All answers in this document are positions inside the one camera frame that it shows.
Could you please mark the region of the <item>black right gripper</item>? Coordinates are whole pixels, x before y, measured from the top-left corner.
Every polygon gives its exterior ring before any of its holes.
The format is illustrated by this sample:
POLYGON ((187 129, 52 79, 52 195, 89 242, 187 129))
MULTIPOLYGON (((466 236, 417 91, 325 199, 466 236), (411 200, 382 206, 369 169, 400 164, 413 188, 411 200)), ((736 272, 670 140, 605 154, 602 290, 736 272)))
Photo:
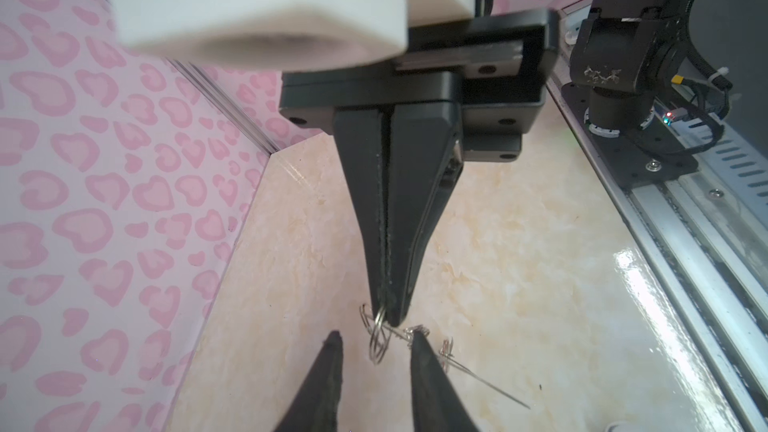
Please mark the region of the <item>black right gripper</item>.
POLYGON ((426 245, 463 170, 463 135, 468 161, 521 155, 546 102, 559 16, 540 8, 420 26, 409 41, 404 54, 376 64, 286 73, 279 103, 291 123, 333 132, 372 310, 385 308, 393 326, 406 318, 426 245), (391 116, 386 212, 385 117, 373 108, 399 103, 424 104, 399 105, 391 116))

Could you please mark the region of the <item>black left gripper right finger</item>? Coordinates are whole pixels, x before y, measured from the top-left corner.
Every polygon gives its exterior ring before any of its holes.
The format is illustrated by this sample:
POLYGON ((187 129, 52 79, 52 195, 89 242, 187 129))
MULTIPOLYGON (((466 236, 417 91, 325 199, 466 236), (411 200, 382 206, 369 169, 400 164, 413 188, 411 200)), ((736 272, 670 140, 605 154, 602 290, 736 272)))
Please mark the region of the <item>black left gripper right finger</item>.
POLYGON ((478 431, 421 331, 413 333, 410 377, 416 432, 478 431))

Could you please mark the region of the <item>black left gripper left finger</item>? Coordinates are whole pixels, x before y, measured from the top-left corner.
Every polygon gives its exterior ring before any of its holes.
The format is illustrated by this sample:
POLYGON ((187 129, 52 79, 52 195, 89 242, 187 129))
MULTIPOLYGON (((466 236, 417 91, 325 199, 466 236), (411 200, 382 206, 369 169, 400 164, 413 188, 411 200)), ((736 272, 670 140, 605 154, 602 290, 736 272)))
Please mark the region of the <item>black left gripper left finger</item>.
POLYGON ((343 339, 331 331, 284 416, 278 431, 336 431, 343 384, 343 339))

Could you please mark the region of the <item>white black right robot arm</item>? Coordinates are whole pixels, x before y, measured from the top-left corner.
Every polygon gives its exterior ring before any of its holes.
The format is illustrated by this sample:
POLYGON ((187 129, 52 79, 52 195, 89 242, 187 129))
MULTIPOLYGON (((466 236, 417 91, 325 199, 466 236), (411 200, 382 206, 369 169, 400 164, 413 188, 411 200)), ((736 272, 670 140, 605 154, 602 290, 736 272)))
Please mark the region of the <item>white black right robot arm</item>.
MULTIPOLYGON (((694 54, 694 0, 593 0, 570 56, 594 134, 640 142, 656 100, 675 101, 694 54)), ((362 67, 287 73, 280 112, 337 147, 362 234, 377 323, 399 325, 430 237, 474 162, 511 162, 559 50, 550 9, 413 27, 406 51, 362 67)))

